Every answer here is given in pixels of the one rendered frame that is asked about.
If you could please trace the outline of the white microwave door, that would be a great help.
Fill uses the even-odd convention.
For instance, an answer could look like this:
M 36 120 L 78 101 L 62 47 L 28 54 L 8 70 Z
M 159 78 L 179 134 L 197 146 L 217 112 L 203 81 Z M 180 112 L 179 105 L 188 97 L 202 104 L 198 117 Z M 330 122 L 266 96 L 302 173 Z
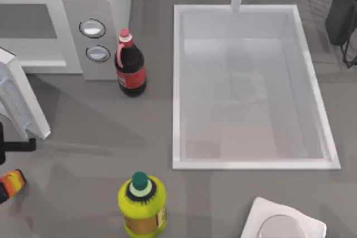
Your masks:
M 45 140 L 51 129 L 17 57 L 0 48 L 0 114 L 9 118 L 21 138 L 28 133 Z

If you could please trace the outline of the dark cola bottle red label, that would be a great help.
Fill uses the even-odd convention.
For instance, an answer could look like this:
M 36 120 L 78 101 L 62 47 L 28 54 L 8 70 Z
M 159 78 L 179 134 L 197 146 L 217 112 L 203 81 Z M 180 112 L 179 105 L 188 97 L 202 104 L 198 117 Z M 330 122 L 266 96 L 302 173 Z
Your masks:
M 121 91 L 132 98 L 140 96 L 146 88 L 146 67 L 143 53 L 128 28 L 120 31 L 114 65 Z

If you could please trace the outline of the pale microwave oven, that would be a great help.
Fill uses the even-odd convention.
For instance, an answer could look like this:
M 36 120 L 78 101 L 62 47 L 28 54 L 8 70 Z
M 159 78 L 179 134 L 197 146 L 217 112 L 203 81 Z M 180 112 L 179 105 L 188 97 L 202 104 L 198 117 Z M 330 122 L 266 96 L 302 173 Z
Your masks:
M 80 74 L 86 80 L 115 80 L 118 34 L 129 25 L 131 0 L 0 0 L 0 48 L 14 54 L 30 74 Z M 79 23 L 90 18 L 106 27 L 87 38 Z M 106 62 L 93 62 L 86 49 L 104 46 Z

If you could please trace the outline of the round grey microwave knob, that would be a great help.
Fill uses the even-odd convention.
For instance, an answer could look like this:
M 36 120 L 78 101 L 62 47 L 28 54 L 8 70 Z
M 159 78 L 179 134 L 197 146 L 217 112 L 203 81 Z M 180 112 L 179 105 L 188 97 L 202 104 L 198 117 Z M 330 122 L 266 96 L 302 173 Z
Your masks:
M 86 56 L 93 62 L 106 62 L 110 59 L 110 51 L 104 46 L 93 46 L 86 49 Z
M 90 18 L 79 23 L 80 33 L 87 38 L 101 38 L 106 34 L 106 27 L 103 22 Z

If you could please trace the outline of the yellow-green bottle green cap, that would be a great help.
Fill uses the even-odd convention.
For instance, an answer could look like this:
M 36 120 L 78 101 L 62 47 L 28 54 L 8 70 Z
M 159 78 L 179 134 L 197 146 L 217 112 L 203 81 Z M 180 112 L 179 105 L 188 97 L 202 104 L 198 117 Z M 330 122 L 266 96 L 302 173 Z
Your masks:
M 167 225 L 167 192 L 155 176 L 136 172 L 118 191 L 123 226 L 130 238 L 156 238 Z

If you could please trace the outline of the white square kitchen scale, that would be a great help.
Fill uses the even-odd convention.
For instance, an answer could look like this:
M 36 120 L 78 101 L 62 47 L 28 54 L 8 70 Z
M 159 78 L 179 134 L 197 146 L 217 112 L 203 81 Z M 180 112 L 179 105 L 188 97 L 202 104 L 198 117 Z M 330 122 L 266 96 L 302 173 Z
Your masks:
M 256 197 L 240 238 L 326 238 L 327 226 L 297 209 Z

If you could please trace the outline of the white sink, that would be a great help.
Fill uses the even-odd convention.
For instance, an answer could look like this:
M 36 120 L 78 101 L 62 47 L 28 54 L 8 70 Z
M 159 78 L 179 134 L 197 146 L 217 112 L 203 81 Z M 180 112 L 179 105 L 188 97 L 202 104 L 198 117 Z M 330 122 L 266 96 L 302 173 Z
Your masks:
M 294 4 L 173 9 L 172 167 L 339 170 Z

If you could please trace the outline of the orange and black bottle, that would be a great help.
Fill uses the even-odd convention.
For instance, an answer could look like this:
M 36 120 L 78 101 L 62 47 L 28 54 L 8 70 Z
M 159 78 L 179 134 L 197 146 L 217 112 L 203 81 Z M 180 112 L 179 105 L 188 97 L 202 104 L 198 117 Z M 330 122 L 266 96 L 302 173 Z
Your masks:
M 27 184 L 20 169 L 14 169 L 0 176 L 0 204 L 18 194 Z

